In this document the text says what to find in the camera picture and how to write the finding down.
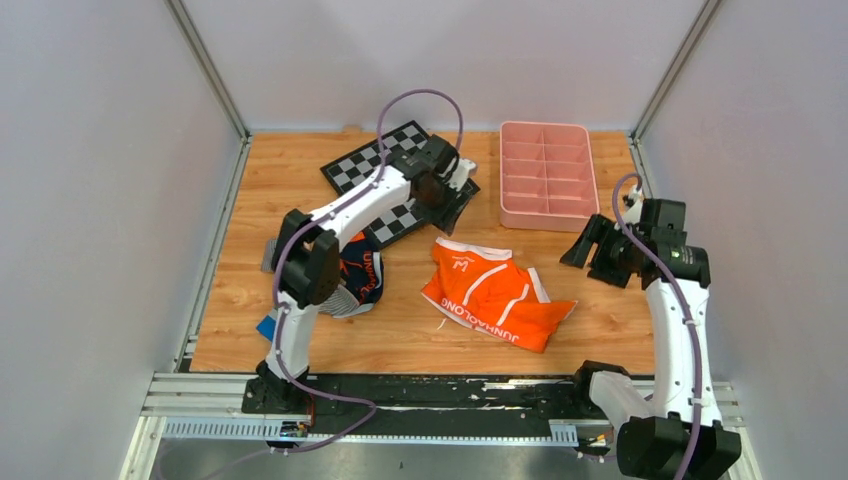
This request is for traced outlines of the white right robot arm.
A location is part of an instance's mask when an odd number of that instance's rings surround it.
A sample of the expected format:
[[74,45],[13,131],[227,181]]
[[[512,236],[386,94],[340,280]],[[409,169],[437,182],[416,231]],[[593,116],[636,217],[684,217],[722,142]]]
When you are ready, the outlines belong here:
[[742,444],[723,425],[710,375],[708,254],[687,243],[684,203],[632,194],[624,205],[614,219],[593,215],[561,262],[619,288],[640,279],[652,317],[653,391],[640,393],[622,366],[587,360],[573,376],[572,406],[610,421],[625,476],[719,479]]

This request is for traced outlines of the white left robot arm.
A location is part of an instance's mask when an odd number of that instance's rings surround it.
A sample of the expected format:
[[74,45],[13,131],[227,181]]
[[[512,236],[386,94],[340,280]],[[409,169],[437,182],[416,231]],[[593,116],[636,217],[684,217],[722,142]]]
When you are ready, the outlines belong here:
[[363,182],[335,201],[283,219],[272,261],[277,319],[266,358],[246,384],[245,413],[303,410],[317,390],[305,385],[319,307],[341,281],[341,252],[369,224],[411,202],[427,223],[452,234],[471,200],[465,186],[477,165],[457,147],[432,135],[413,153],[380,146],[380,163]]

